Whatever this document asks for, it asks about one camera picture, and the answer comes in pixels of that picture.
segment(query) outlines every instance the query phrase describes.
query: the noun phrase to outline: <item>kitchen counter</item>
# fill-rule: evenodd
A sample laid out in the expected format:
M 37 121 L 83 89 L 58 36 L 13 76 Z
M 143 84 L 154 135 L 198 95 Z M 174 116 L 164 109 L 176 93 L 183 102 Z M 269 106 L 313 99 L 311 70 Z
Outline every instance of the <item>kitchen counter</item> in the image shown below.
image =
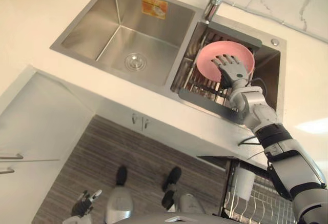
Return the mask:
M 251 135 L 239 126 L 183 105 L 126 80 L 50 50 L 50 45 L 90 0 L 0 0 L 0 95 L 27 65 L 183 131 L 210 141 L 247 159 L 260 147 L 237 147 Z M 178 0 L 205 8 L 208 0 Z M 311 134 L 297 125 L 328 117 L 328 45 L 223 4 L 219 15 L 287 40 L 283 123 L 328 175 L 328 131 Z M 265 167 L 264 155 L 250 162 Z

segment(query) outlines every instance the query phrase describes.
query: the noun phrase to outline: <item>sink drain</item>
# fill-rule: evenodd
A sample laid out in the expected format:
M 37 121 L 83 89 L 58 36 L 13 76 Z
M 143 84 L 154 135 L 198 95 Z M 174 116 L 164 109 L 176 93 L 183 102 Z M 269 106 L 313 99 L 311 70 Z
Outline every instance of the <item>sink drain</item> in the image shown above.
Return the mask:
M 146 59 L 139 53 L 129 54 L 125 58 L 125 66 L 131 71 L 141 71 L 146 67 Z

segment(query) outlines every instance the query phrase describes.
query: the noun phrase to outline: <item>pink plate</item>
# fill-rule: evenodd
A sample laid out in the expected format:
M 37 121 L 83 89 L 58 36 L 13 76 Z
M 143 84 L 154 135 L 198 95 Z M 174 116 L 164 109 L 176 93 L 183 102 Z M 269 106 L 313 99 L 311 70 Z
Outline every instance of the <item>pink plate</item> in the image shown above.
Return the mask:
M 236 56 L 246 67 L 248 74 L 254 70 L 254 56 L 245 46 L 232 41 L 217 41 L 205 46 L 199 53 L 196 61 L 199 72 L 214 82 L 221 81 L 221 72 L 211 62 L 215 56 L 229 54 Z

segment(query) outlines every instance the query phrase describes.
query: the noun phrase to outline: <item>white cabinet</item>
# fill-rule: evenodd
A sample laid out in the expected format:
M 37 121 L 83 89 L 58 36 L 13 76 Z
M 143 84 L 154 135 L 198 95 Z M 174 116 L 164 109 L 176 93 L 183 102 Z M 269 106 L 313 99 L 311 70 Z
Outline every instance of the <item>white cabinet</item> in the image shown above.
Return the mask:
M 142 131 L 142 115 L 114 101 L 104 99 L 96 114 L 135 132 Z
M 228 154 L 208 141 L 108 99 L 101 102 L 96 114 L 192 156 Z
M 18 153 L 23 161 L 61 159 L 92 116 L 61 83 L 35 74 L 0 115 L 0 162 Z
M 0 223 L 31 223 L 61 166 L 60 161 L 0 163 Z

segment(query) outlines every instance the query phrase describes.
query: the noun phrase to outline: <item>orange sticker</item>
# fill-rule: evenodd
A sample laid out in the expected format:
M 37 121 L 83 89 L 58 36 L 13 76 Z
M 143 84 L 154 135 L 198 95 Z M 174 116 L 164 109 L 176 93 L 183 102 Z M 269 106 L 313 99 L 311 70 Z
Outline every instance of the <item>orange sticker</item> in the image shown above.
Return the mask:
M 162 0 L 142 0 L 142 12 L 156 18 L 165 19 L 168 2 Z

